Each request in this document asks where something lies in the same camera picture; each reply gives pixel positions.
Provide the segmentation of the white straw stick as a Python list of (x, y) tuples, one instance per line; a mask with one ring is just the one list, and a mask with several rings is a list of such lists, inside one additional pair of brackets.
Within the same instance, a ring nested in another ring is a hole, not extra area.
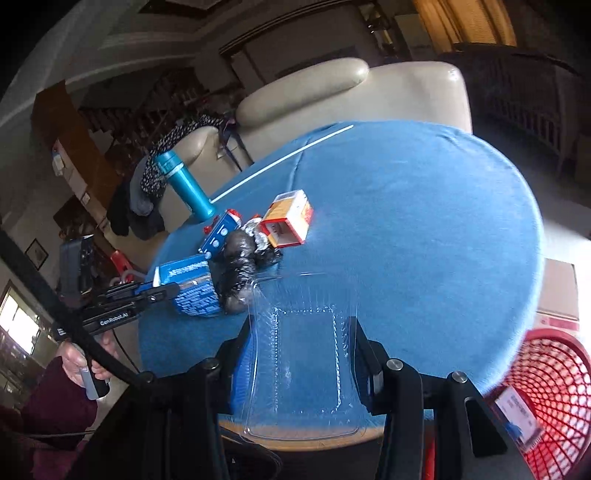
[(211, 199), (211, 203), (212, 204), (216, 204), (217, 202), (221, 201), (221, 199), (223, 199), (224, 197), (228, 196), (233, 191), (238, 190), (243, 185), (249, 183), (253, 179), (256, 179), (260, 175), (263, 175), (263, 173), (266, 173), (267, 171), (270, 171), (274, 167), (279, 166), (281, 163), (286, 162), (287, 160), (290, 160), (291, 158), (293, 158), (293, 157), (295, 157), (297, 155), (300, 155), (304, 151), (307, 151), (308, 149), (314, 148), (315, 146), (320, 145), (320, 144), (324, 143), (325, 141), (328, 141), (329, 139), (332, 139), (335, 136), (339, 136), (342, 133), (345, 133), (346, 131), (349, 131), (349, 130), (351, 130), (353, 128), (355, 128), (355, 124), (349, 124), (346, 127), (342, 127), (339, 130), (335, 130), (332, 133), (329, 133), (328, 135), (325, 135), (325, 136), (322, 136), (321, 138), (318, 138), (314, 142), (308, 143), (307, 145), (304, 145), (301, 148), (298, 148), (297, 150), (294, 150), (293, 152), (290, 152), (287, 155), (284, 155), (283, 157), (280, 157), (276, 161), (273, 161), (273, 163), (270, 163), (269, 165), (266, 165), (266, 167), (260, 168), (255, 173), (252, 173), (252, 175), (249, 175), (249, 177), (246, 177), (242, 181), (239, 181), (235, 185), (233, 185), (233, 186), (229, 187), (228, 189), (224, 190), (219, 195), (217, 195), (214, 198), (212, 198)]

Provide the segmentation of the dark wooden railing cabinet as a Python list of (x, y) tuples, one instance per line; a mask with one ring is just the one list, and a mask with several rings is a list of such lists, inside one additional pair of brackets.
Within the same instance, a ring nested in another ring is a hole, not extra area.
[(576, 153), (585, 78), (551, 55), (512, 46), (458, 43), (438, 59), (462, 73), (474, 114), (510, 123), (550, 148), (561, 176)]

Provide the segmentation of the teal thermos bottle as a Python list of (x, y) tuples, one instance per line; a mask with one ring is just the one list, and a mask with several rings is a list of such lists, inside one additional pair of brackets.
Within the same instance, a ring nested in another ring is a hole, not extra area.
[(211, 200), (178, 155), (169, 150), (156, 156), (154, 162), (166, 183), (197, 221), (204, 222), (214, 216), (215, 209)]

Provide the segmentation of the red mesh trash basket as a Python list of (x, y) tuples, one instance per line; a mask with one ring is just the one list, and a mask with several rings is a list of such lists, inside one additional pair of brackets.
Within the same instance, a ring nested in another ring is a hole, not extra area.
[(512, 388), (542, 432), (523, 453), (537, 479), (567, 479), (590, 445), (590, 355), (573, 335), (556, 329), (529, 331), (509, 368), (488, 389), (492, 404)]

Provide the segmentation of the orange white carton box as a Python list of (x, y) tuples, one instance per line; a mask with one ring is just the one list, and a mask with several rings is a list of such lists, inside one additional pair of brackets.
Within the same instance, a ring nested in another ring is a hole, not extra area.
[(304, 190), (277, 195), (259, 223), (274, 248), (303, 245), (310, 230), (314, 209)]

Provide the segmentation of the blue carton box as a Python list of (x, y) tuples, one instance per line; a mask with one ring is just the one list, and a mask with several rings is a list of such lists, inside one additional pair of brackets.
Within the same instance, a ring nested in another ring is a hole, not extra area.
[(207, 260), (214, 259), (223, 249), (229, 233), (239, 228), (240, 227), (235, 224), (231, 217), (222, 217), (221, 221), (219, 221), (213, 228), (213, 231), (204, 236), (204, 240), (202, 240), (198, 251), (200, 254), (204, 255)]
[(199, 317), (221, 313), (206, 255), (195, 254), (156, 266), (152, 286), (168, 284), (178, 286), (173, 303), (179, 313)]

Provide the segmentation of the cardboard box on floor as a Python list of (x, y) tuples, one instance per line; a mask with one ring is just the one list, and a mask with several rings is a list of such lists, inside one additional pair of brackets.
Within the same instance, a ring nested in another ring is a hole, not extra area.
[(575, 267), (572, 264), (546, 260), (534, 328), (551, 328), (578, 336), (578, 288)]

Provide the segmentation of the black plastic bag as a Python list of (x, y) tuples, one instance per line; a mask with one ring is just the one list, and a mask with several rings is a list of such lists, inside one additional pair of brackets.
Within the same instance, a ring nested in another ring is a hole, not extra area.
[(269, 244), (259, 250), (253, 236), (242, 229), (232, 231), (221, 252), (218, 296), (224, 312), (231, 315), (245, 312), (252, 301), (256, 274), (280, 263), (282, 258), (279, 248)]

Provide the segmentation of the cream leather sofa seat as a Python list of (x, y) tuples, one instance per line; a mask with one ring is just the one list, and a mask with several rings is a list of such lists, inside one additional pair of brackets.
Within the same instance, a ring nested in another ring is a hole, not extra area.
[(115, 190), (105, 238), (132, 265), (147, 270), (169, 234), (187, 220), (214, 216), (211, 195), (238, 171), (222, 151), (218, 128), (173, 129)]

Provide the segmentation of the yellow curtain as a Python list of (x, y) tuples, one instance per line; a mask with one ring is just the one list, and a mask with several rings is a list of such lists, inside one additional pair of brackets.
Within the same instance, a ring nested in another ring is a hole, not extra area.
[(415, 0), (414, 6), (437, 53), (452, 52), (456, 44), (517, 45), (502, 1)]

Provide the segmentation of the black white dotted garment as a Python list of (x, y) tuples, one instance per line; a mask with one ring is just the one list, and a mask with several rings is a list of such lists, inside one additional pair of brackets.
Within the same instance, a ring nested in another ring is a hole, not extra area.
[(221, 130), (226, 120), (223, 117), (202, 114), (197, 118), (188, 118), (182, 124), (176, 125), (166, 135), (160, 138), (149, 151), (144, 171), (140, 179), (141, 191), (153, 201), (160, 199), (164, 193), (165, 180), (156, 165), (155, 158), (173, 147), (184, 137), (202, 127), (214, 127)]

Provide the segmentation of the blue tablecloth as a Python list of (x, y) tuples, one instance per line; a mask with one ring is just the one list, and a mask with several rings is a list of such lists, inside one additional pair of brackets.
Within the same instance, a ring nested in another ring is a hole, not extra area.
[(307, 240), (267, 277), (327, 273), (355, 291), (367, 336), (419, 372), (465, 372), (497, 383), (532, 326), (544, 271), (544, 229), (520, 171), (461, 130), (412, 121), (352, 122), (304, 134), (215, 193), (335, 130), (215, 205), (262, 214), (304, 190)]

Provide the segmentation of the red plastic bag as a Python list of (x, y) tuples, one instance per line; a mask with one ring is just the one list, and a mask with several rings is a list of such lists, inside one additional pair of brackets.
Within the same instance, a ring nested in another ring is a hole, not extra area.
[(215, 227), (215, 225), (221, 221), (221, 218), (224, 216), (229, 216), (233, 219), (233, 221), (235, 222), (236, 225), (238, 225), (238, 227), (242, 227), (242, 225), (245, 225), (245, 221), (242, 218), (242, 215), (238, 212), (238, 210), (235, 209), (226, 209), (222, 214), (217, 214), (214, 216), (214, 218), (211, 220), (211, 223), (209, 223), (208, 225), (205, 225), (202, 230), (204, 230), (204, 234), (208, 235), (209, 233), (211, 233), (213, 231), (213, 228)]

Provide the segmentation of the clear plastic clamshell container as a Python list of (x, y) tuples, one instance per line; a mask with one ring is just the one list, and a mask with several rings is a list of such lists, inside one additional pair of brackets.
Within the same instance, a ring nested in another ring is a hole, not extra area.
[(245, 434), (270, 442), (353, 436), (365, 423), (351, 366), (351, 284), (327, 273), (267, 277), (250, 304)]

